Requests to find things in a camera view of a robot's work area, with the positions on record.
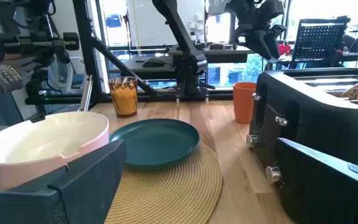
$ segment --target pink bowl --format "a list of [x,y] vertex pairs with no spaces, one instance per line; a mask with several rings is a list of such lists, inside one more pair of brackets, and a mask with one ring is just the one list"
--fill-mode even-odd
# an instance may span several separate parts
[[109,121],[97,113],[48,115],[0,132],[0,186],[16,187],[109,142]]

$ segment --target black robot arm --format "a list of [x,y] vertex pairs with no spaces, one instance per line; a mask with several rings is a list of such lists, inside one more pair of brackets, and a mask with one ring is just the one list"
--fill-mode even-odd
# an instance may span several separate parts
[[184,64],[178,71],[178,84],[182,83],[184,94],[195,95],[200,93],[199,76],[207,69],[207,60],[203,53],[196,49],[187,33],[178,13],[177,0],[153,0],[157,8],[167,20],[181,51]]
[[239,37],[245,37],[245,46],[270,60],[279,58],[277,37],[285,31],[285,26],[274,25],[270,28],[270,20],[284,13],[280,0],[231,0],[225,11],[234,13],[239,20],[238,28],[230,36],[231,44],[239,44]]

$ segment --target cup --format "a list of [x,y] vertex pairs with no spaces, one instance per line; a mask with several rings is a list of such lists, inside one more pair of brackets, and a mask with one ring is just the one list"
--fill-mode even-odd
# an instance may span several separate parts
[[130,118],[137,113],[137,80],[134,77],[112,78],[108,81],[117,117]]
[[254,99],[256,83],[241,82],[233,85],[233,104],[234,116],[236,121],[242,124],[249,124],[252,119],[254,109]]

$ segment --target toaster knob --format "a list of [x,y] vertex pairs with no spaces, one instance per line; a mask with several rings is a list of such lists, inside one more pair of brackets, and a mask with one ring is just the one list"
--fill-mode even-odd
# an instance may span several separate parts
[[275,121],[276,121],[276,123],[278,125],[283,126],[283,127],[285,127],[285,126],[287,126],[289,124],[289,122],[285,118],[282,118],[282,117],[279,117],[279,116],[277,116],[275,118]]
[[267,181],[270,184],[279,181],[283,177],[281,175],[280,168],[278,168],[278,166],[267,166],[265,169],[265,175]]
[[252,94],[252,97],[255,101],[259,101],[262,99],[262,96],[260,96],[258,93]]
[[258,135],[248,134],[246,140],[247,140],[247,147],[249,147],[250,149],[258,147]]

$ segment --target blue object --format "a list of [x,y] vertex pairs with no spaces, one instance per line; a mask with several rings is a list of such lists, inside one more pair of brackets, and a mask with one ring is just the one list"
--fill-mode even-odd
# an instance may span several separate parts
[[126,166],[135,169],[163,169],[173,166],[195,151],[198,131],[175,119],[148,119],[128,124],[110,136],[126,140]]
[[106,25],[108,28],[121,27],[121,20],[118,14],[112,14],[106,18]]

